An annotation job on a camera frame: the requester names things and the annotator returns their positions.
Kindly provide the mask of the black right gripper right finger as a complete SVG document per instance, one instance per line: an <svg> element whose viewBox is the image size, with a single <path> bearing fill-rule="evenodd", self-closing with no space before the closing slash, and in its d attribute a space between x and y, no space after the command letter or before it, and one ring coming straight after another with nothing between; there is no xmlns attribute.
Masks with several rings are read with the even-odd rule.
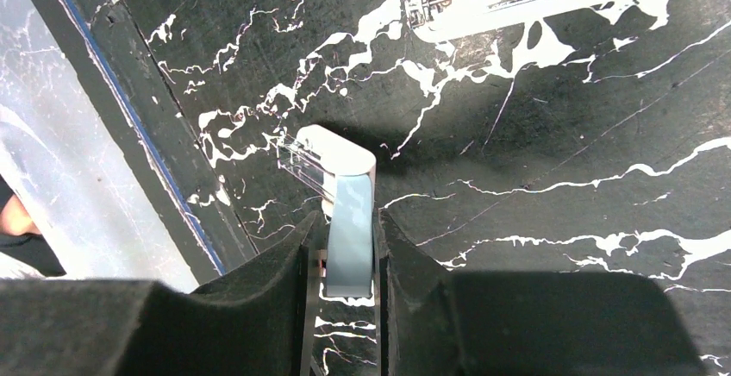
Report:
<svg viewBox="0 0 731 376"><path fill-rule="evenodd" d="M447 270L377 215L383 375L704 375L672 301L631 273Z"/></svg>

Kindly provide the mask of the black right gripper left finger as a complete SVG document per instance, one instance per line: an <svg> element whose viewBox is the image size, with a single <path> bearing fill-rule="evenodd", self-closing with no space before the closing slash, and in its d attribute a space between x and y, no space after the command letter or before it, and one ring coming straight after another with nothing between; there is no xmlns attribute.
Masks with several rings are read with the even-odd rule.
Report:
<svg viewBox="0 0 731 376"><path fill-rule="evenodd" d="M320 215L185 294L156 281L5 280L4 375L311 375Z"/></svg>

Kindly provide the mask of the light blue eraser block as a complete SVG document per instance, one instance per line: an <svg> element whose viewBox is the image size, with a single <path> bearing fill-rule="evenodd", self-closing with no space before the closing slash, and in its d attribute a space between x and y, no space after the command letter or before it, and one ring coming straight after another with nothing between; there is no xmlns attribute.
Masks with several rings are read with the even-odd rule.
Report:
<svg viewBox="0 0 731 376"><path fill-rule="evenodd" d="M324 292L369 298L374 269L373 212L377 159L366 148L320 125L277 142L278 168L315 191L329 219Z"/></svg>

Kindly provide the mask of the aluminium frame rail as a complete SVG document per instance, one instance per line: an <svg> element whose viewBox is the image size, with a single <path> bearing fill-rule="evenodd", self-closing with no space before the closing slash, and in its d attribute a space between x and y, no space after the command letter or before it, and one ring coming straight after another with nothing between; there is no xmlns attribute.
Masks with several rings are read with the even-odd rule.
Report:
<svg viewBox="0 0 731 376"><path fill-rule="evenodd" d="M1 172L70 279L191 291L257 253L124 0L1 0Z"/></svg>

